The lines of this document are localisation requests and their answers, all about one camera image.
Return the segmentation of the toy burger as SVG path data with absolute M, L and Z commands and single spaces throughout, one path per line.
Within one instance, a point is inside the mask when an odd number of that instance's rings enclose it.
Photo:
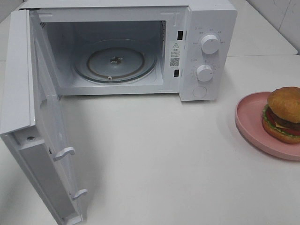
M 269 135 L 284 143 L 300 142 L 299 87 L 282 87 L 270 93 L 262 111 L 262 125 Z

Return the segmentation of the white microwave knob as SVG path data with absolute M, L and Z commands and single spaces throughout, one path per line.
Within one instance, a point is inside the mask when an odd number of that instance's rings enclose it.
M 200 82 L 207 82 L 209 81 L 214 75 L 213 69 L 210 65 L 204 64 L 197 68 L 196 76 L 198 81 Z
M 201 39 L 201 49 L 205 54 L 213 54 L 219 50 L 220 39 L 216 34 L 207 34 Z

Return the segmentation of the round white door release button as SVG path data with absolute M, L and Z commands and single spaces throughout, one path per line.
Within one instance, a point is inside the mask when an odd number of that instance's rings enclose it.
M 193 95 L 196 98 L 204 98 L 207 94 L 207 89 L 203 86 L 195 87 L 193 89 Z

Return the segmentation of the white microwave door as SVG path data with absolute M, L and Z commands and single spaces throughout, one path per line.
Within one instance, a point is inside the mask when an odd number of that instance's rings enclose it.
M 0 136 L 59 225 L 83 221 L 55 84 L 57 69 L 36 10 L 11 14 Z

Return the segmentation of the glass microwave turntable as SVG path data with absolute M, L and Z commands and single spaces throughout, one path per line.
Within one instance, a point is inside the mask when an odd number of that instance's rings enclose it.
M 131 39 L 109 39 L 85 45 L 76 53 L 75 71 L 97 83 L 125 83 L 147 75 L 157 62 L 154 48 Z

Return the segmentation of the white microwave oven body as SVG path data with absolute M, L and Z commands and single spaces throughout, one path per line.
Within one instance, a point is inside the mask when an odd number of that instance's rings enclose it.
M 216 99 L 237 17 L 227 0 L 29 0 L 22 9 L 36 10 L 46 27 L 58 95 L 177 93 L 182 101 Z M 207 34 L 220 39 L 213 54 L 201 49 Z M 151 45 L 157 56 L 155 67 L 123 83 L 98 83 L 80 76 L 74 69 L 78 50 L 109 39 Z M 204 64 L 212 67 L 214 75 L 200 82 L 196 70 Z M 207 89 L 204 98 L 193 95 L 199 86 Z

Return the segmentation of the pink round plate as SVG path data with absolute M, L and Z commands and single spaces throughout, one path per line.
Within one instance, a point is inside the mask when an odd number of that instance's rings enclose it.
M 284 143 L 263 128 L 263 108 L 270 92 L 256 92 L 242 98 L 235 110 L 235 122 L 241 135 L 259 150 L 274 157 L 299 161 L 300 145 Z

